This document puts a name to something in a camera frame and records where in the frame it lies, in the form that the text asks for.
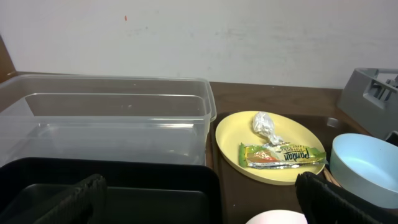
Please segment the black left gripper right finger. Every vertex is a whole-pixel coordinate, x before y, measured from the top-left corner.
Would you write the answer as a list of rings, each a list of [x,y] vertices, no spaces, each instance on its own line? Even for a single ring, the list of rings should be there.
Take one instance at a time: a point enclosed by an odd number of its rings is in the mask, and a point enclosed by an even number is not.
[[[311,173],[299,174],[295,192],[308,223],[397,224],[397,215]]]

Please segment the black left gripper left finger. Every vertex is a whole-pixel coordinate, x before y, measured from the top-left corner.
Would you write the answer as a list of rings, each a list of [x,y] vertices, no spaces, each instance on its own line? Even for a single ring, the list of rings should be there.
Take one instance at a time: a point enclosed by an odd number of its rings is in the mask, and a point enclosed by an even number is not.
[[[103,223],[107,189],[105,178],[93,174],[23,211],[8,208],[1,223]]]

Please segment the pink white bowl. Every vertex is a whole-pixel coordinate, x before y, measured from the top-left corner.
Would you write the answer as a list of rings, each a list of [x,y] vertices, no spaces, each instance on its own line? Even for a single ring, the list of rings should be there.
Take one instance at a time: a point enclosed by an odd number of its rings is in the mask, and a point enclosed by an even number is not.
[[[252,217],[246,224],[307,224],[307,219],[299,212],[269,210]]]

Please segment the light blue bowl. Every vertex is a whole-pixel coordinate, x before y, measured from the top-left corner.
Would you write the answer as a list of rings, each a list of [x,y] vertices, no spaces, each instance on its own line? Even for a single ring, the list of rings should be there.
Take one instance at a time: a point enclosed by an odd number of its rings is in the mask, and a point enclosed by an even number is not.
[[[334,138],[332,176],[347,191],[382,208],[397,208],[397,146],[372,136]]]

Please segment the green snack wrapper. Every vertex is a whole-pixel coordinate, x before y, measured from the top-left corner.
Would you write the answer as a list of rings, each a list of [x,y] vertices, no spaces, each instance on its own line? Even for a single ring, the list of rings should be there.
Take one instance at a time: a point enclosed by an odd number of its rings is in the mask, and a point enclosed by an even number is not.
[[[293,169],[300,166],[326,164],[326,152],[315,147],[281,142],[272,145],[239,146],[238,162],[241,167],[255,169]]]

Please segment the white napkin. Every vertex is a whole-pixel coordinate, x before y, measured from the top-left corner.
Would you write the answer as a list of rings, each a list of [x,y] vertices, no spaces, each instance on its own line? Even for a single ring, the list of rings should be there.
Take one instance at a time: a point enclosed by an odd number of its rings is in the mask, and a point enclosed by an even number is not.
[[[271,117],[266,112],[258,112],[252,119],[253,131],[268,139],[273,144],[279,144],[283,142],[282,137],[275,134],[275,125]]]

